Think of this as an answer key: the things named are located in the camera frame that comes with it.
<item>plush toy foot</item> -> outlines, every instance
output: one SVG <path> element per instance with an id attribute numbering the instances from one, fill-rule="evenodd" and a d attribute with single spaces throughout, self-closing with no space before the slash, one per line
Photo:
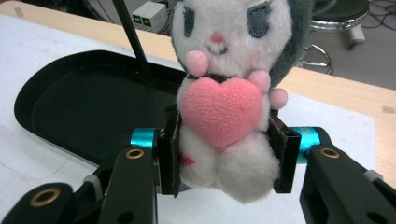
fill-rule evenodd
<path id="1" fill-rule="evenodd" d="M 191 188 L 210 187 L 217 177 L 217 152 L 184 124 L 180 127 L 179 146 L 183 183 Z"/>
<path id="2" fill-rule="evenodd" d="M 266 196 L 279 174 L 266 136 L 253 132 L 219 154 L 217 186 L 241 203 Z"/>

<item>electronic device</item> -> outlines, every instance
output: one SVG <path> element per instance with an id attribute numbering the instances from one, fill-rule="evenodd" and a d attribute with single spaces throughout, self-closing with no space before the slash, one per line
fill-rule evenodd
<path id="1" fill-rule="evenodd" d="M 142 16 L 147 11 L 149 11 L 154 5 L 155 3 L 153 2 L 147 2 L 132 13 L 132 18 L 134 19 L 134 28 L 138 30 L 143 30 L 144 24 L 142 22 Z"/>
<path id="2" fill-rule="evenodd" d="M 108 0 L 83 0 L 87 2 L 90 7 L 92 7 L 97 14 L 102 18 L 102 20 L 121 25 L 119 15 L 114 7 L 112 1 Z M 124 0 L 128 11 L 133 12 L 143 6 L 148 0 Z"/>
<path id="3" fill-rule="evenodd" d="M 142 14 L 142 30 L 158 33 L 166 24 L 168 14 L 164 4 L 155 3 L 153 7 Z"/>

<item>metal leg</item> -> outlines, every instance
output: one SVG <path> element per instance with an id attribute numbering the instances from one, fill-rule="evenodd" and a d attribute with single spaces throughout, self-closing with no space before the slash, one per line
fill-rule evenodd
<path id="1" fill-rule="evenodd" d="M 300 60 L 297 62 L 296 66 L 301 67 L 301 68 L 305 68 L 306 66 L 324 67 L 324 68 L 327 68 L 326 74 L 331 74 L 333 71 L 332 59 L 326 53 L 326 51 L 324 51 L 320 47 L 313 44 L 315 35 L 316 35 L 316 31 L 312 30 L 311 33 L 309 34 L 308 41 L 306 42 L 306 47 L 304 49 L 304 52 L 303 52 L 302 56 L 300 57 Z M 318 51 L 326 59 L 327 63 L 307 62 L 305 59 L 306 54 L 311 49 Z"/>

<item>pink plush paw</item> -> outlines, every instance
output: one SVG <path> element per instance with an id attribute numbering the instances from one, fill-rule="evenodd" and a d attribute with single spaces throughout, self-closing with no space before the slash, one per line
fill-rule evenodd
<path id="1" fill-rule="evenodd" d="M 283 108 L 288 102 L 288 93 L 283 89 L 273 89 L 269 93 L 271 109 L 278 110 Z"/>
<path id="2" fill-rule="evenodd" d="M 201 77 L 207 72 L 209 59 L 200 50 L 193 50 L 187 53 L 186 67 L 187 70 L 195 77 Z"/>
<path id="3" fill-rule="evenodd" d="M 263 70 L 257 70 L 250 73 L 248 80 L 253 83 L 253 85 L 255 85 L 263 95 L 270 89 L 270 75 Z"/>

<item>plush toy face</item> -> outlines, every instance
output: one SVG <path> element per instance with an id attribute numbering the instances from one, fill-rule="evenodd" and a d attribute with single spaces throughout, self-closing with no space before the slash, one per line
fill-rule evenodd
<path id="1" fill-rule="evenodd" d="M 247 78 L 255 70 L 270 72 L 291 26 L 287 0 L 178 0 L 172 32 L 182 64 L 188 52 L 200 50 L 208 73 Z"/>

